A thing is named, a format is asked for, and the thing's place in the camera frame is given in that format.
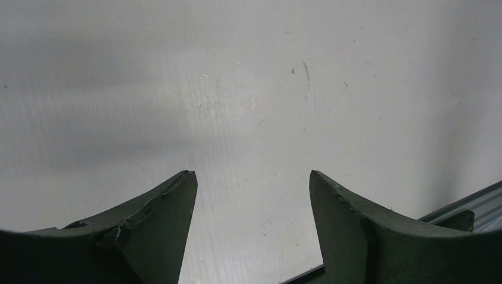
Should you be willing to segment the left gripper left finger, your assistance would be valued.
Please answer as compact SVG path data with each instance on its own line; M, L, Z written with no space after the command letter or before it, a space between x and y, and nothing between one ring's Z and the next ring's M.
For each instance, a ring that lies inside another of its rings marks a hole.
M2 283L177 283L195 172L63 228L1 231Z

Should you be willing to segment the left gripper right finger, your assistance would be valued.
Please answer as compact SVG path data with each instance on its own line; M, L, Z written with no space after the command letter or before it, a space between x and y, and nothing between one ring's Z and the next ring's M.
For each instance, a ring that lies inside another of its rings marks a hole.
M501 231L415 220L317 170L309 191L328 283L501 282Z

